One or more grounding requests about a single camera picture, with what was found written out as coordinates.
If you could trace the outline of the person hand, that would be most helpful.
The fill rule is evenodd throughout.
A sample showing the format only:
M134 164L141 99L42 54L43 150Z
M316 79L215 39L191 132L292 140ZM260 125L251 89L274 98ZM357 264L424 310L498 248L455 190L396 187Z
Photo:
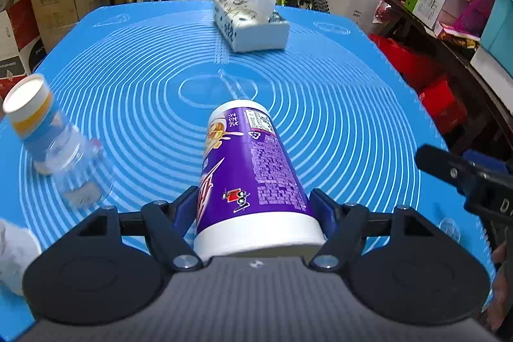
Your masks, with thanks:
M491 331L497 331L506 316L506 299L508 297L508 281L506 277L507 243L503 242L493 253L492 260L500 265L496 278L492 283L493 297L487 308L488 325Z

